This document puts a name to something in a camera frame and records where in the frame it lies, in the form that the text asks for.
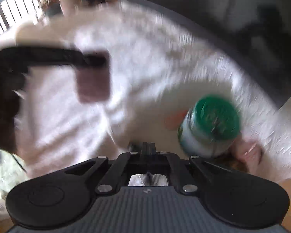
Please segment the pink white small cloth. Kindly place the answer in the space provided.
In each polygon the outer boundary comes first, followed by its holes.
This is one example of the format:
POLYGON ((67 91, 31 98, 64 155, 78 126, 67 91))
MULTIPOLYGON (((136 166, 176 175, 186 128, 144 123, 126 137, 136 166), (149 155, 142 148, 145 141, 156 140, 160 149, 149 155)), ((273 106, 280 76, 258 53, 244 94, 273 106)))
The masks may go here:
POLYGON ((249 174, 256 174, 263 157, 263 148, 258 141, 239 135, 231 145, 230 152, 245 165, 249 174))

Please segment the orange cloth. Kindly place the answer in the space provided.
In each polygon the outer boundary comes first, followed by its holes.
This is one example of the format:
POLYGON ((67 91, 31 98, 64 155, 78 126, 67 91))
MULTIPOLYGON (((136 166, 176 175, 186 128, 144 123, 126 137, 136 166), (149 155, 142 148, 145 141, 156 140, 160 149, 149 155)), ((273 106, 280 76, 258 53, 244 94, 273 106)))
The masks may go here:
POLYGON ((177 130, 187 113, 188 110, 181 110, 166 117, 164 120, 165 127, 169 130, 177 130))

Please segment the black leather sofa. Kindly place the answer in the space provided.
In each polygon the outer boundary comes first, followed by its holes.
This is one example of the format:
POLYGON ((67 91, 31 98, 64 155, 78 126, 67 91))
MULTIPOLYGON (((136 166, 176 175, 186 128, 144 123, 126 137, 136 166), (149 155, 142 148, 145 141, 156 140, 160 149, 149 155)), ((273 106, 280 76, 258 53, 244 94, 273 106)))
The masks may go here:
POLYGON ((228 54, 281 107, 291 97, 291 0, 127 0, 228 54))

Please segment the white plant pot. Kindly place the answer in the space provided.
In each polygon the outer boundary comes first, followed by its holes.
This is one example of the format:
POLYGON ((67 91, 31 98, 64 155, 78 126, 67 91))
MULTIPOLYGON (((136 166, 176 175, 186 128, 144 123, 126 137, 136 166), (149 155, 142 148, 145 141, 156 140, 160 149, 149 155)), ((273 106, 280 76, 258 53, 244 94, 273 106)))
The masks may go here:
POLYGON ((74 14, 80 6, 80 0, 59 0, 59 3, 64 16, 74 14))

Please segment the green lid glass jar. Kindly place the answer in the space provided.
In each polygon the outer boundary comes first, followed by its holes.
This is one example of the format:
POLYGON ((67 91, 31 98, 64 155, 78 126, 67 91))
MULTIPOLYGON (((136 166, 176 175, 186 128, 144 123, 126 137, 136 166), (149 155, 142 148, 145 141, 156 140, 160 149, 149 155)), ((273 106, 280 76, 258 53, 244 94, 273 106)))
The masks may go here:
POLYGON ((218 95, 205 95, 188 111, 178 128, 178 141, 188 155, 216 158, 240 133, 237 109, 218 95))

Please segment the white textured blanket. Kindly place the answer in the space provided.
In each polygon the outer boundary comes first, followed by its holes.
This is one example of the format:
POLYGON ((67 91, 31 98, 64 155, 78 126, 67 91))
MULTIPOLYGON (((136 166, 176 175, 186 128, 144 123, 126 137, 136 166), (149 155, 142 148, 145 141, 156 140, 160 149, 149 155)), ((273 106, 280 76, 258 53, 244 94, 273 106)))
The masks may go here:
POLYGON ((111 95, 80 103, 73 68, 32 68, 17 91, 17 149, 29 177, 99 155, 116 158, 133 140, 183 157, 167 117, 219 94, 236 105, 243 137, 263 146, 256 174, 278 183, 291 178, 291 98, 276 107, 224 52, 163 15, 121 2, 15 25, 0 36, 0 49, 34 43, 108 51, 111 95))

